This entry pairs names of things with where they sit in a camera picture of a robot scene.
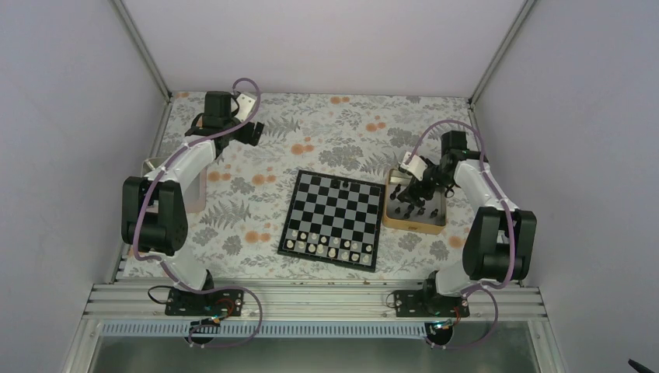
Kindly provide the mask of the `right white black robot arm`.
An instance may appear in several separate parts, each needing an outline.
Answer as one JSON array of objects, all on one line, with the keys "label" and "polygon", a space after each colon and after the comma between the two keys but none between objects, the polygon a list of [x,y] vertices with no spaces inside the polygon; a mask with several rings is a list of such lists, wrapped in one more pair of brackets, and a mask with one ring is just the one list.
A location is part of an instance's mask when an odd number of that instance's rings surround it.
[{"label": "right white black robot arm", "polygon": [[479,288],[501,289],[528,276],[537,218],[500,189],[484,151],[469,149],[466,132],[441,136],[439,162],[411,151],[405,153],[399,168],[410,174],[411,181],[398,200],[423,207],[436,191],[448,196],[460,189],[475,213],[461,261],[439,270],[434,287],[420,297],[428,315],[440,316],[449,309],[450,296],[466,298]]}]

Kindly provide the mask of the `black white chess board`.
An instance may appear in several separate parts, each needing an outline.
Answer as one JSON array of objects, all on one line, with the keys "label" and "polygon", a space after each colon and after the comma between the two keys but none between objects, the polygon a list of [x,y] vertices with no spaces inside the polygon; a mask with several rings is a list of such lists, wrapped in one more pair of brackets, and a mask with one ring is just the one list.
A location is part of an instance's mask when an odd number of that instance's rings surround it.
[{"label": "black white chess board", "polygon": [[[340,187],[333,188],[331,186],[332,180],[339,180]],[[343,187],[344,180],[350,182],[348,188]],[[373,273],[376,269],[378,257],[378,241],[382,228],[384,204],[385,186],[383,184],[300,170],[295,180],[288,213],[284,220],[277,254],[310,260],[282,253],[278,250],[288,229],[321,233],[329,233],[331,230],[330,235],[334,236],[348,230],[371,233],[375,236],[376,243],[374,266],[330,264]],[[329,263],[321,260],[311,261]]]}]

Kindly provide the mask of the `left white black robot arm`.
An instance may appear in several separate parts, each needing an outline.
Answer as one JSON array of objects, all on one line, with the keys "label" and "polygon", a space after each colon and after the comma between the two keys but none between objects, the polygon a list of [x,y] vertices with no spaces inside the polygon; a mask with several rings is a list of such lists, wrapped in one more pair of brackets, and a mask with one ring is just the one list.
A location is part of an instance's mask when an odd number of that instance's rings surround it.
[{"label": "left white black robot arm", "polygon": [[175,288],[187,291],[185,303],[198,315],[215,307],[217,295],[209,271],[183,252],[189,228],[184,195],[230,141],[258,144],[264,125],[253,118],[259,106],[259,93],[207,92],[203,112],[193,119],[178,149],[156,169],[130,176],[123,184],[123,241],[136,260],[155,261]]}]

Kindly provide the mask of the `wooden tray with metal bottom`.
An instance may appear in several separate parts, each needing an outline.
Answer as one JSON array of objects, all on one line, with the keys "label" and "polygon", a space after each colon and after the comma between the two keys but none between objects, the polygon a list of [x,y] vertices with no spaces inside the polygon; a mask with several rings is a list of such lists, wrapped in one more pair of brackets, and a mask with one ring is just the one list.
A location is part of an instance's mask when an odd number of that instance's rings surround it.
[{"label": "wooden tray with metal bottom", "polygon": [[445,190],[436,187],[430,200],[420,197],[414,204],[406,192],[413,177],[391,169],[385,179],[385,204],[382,224],[386,228],[439,235],[447,225]]}]

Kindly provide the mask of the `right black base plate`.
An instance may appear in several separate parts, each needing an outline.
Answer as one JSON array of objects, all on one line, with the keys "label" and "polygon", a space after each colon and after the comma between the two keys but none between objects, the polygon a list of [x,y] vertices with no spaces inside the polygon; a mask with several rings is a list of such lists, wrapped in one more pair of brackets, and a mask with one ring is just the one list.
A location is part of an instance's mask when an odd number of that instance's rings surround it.
[{"label": "right black base plate", "polygon": [[469,303],[460,297],[426,295],[422,290],[398,290],[392,293],[393,307],[399,318],[469,317]]}]

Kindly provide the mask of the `white chess pieces row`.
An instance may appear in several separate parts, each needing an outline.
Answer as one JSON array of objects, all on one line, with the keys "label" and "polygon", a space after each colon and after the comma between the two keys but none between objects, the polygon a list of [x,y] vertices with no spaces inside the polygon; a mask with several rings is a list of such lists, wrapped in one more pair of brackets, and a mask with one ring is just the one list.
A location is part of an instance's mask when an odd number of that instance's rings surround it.
[{"label": "white chess pieces row", "polygon": [[376,243],[371,233],[329,233],[288,229],[279,251],[310,260],[370,267],[375,265]]}]

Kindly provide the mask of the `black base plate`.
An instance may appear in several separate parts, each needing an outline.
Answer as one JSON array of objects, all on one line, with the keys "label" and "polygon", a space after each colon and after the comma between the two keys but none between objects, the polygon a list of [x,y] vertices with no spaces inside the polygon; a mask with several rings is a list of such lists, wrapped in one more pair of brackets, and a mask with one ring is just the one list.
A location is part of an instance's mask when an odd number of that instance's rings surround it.
[{"label": "black base plate", "polygon": [[209,295],[199,295],[173,289],[165,306],[167,316],[226,317],[240,316],[244,291],[224,290]]},{"label": "black base plate", "polygon": [[398,290],[392,293],[393,307],[399,318],[469,317],[469,303],[460,297],[426,295],[422,290]]}]

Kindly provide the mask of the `floral patterned table mat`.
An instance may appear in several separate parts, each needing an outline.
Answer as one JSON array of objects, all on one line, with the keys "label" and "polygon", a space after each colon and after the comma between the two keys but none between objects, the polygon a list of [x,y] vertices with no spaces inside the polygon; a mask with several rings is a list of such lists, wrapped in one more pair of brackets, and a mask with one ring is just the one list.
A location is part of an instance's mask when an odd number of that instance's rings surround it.
[{"label": "floral patterned table mat", "polygon": [[183,251],[215,278],[416,280],[460,261],[473,211],[461,190],[438,235],[384,228],[374,272],[277,252],[295,178],[306,169],[381,183],[405,152],[440,158],[440,134],[470,122],[462,98],[263,94],[257,146],[232,142],[207,169],[204,210]]}]

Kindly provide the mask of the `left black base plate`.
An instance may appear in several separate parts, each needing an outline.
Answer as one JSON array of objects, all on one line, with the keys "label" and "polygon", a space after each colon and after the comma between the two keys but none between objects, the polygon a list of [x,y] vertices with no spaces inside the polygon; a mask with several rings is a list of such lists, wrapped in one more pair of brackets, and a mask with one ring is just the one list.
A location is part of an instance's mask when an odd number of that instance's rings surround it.
[{"label": "left black base plate", "polygon": [[226,317],[240,316],[244,291],[224,290],[209,295],[199,295],[173,289],[165,306],[167,316]]}]

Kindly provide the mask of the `aluminium rail frame front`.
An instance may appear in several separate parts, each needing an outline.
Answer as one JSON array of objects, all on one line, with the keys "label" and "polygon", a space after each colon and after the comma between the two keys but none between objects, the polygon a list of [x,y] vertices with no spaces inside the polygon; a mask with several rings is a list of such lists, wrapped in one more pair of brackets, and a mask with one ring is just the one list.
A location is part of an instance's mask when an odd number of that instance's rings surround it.
[{"label": "aluminium rail frame front", "polygon": [[[256,302],[263,305],[266,321],[393,321],[392,292],[416,290],[419,281],[247,281],[242,321],[258,318]],[[165,308],[150,301],[152,281],[118,281],[93,286],[83,316],[87,319],[163,319]],[[517,285],[471,295],[471,321],[545,321],[546,307],[538,288]]]}]

